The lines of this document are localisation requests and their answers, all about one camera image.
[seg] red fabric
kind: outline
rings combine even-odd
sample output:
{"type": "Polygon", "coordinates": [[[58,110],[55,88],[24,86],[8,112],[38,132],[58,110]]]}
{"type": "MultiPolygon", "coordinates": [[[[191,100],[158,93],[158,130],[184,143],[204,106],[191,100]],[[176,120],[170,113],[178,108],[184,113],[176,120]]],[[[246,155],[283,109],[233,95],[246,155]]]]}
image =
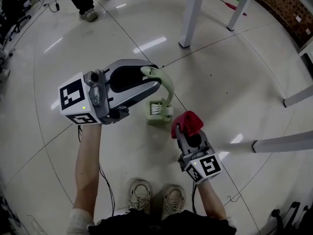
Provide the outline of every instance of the red fabric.
{"type": "Polygon", "coordinates": [[[176,139],[175,127],[178,123],[180,125],[180,130],[188,137],[198,134],[203,127],[203,122],[195,113],[192,111],[186,111],[173,121],[171,131],[173,139],[176,139]]]}

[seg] black chair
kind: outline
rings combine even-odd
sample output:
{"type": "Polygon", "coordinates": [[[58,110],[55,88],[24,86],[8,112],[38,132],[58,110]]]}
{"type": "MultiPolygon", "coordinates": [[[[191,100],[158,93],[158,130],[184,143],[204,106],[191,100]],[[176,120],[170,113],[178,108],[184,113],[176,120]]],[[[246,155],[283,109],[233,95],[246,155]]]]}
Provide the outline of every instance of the black chair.
{"type": "Polygon", "coordinates": [[[12,35],[17,31],[20,32],[20,25],[26,19],[30,19],[30,15],[26,15],[25,11],[29,10],[31,6],[27,8],[23,7],[23,4],[19,0],[2,0],[2,10],[5,14],[6,20],[12,26],[15,25],[13,31],[10,34],[9,41],[12,40],[12,35]]]}

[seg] person's arm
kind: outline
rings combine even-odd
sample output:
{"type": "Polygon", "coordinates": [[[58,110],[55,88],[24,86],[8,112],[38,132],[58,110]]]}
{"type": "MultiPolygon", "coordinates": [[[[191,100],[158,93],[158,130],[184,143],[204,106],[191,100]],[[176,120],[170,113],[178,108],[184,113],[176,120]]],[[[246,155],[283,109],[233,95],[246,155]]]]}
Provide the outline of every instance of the person's arm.
{"type": "Polygon", "coordinates": [[[101,124],[83,126],[75,168],[77,194],[73,209],[85,210],[92,218],[99,184],[101,127],[101,124]]]}
{"type": "Polygon", "coordinates": [[[199,184],[198,190],[206,215],[217,219],[226,219],[224,206],[209,181],[199,184]]]}

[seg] floor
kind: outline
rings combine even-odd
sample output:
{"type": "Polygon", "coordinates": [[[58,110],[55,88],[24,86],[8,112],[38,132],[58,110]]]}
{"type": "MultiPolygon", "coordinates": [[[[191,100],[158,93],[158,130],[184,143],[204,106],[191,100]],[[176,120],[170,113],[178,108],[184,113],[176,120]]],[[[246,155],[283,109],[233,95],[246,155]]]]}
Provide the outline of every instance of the floor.
{"type": "MultiPolygon", "coordinates": [[[[224,166],[211,184],[227,215],[236,219],[238,234],[266,235],[276,224],[270,218],[273,209],[285,214],[293,201],[301,202],[300,210],[311,205],[312,151],[251,150],[254,140],[313,129],[313,98],[289,108],[282,104],[283,98],[313,84],[293,40],[255,1],[230,32],[226,25],[233,10],[220,0],[204,0],[191,47],[181,49],[185,2],[94,0],[99,19],[87,23],[70,0],[58,0],[58,13],[37,6],[6,46],[15,52],[0,97],[0,181],[29,234],[36,235],[30,216],[48,235],[64,234],[75,198],[77,127],[60,115],[57,87],[80,71],[103,69],[125,58],[163,67],[175,85],[175,116],[187,109],[203,120],[203,131],[224,166]],[[155,40],[159,44],[146,48],[155,40]]],[[[166,92],[160,89],[157,95],[166,92]]],[[[100,162],[116,208],[127,205],[132,180],[143,178],[154,194],[164,184],[181,185],[188,196],[185,208],[191,210],[192,181],[176,162],[177,143],[169,127],[146,125],[144,103],[133,106],[119,123],[103,126],[100,162]]],[[[198,193],[196,208],[204,214],[198,193]]],[[[100,179],[95,220],[111,211],[109,190],[100,179]]]]}

